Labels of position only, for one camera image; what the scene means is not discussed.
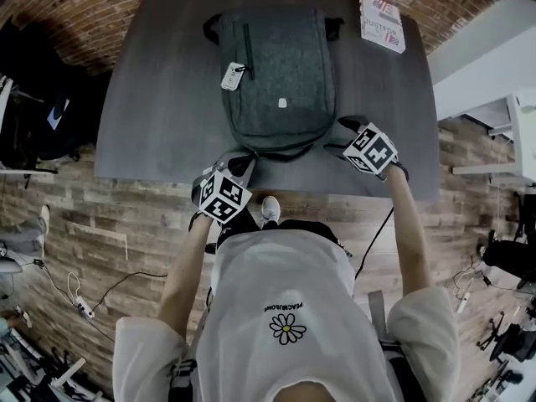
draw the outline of gray backpack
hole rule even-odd
[[[223,90],[236,141],[262,157],[290,161],[335,122],[335,83],[327,40],[343,20],[298,6],[241,8],[215,15],[205,36],[219,45],[222,76],[244,64],[238,89]]]

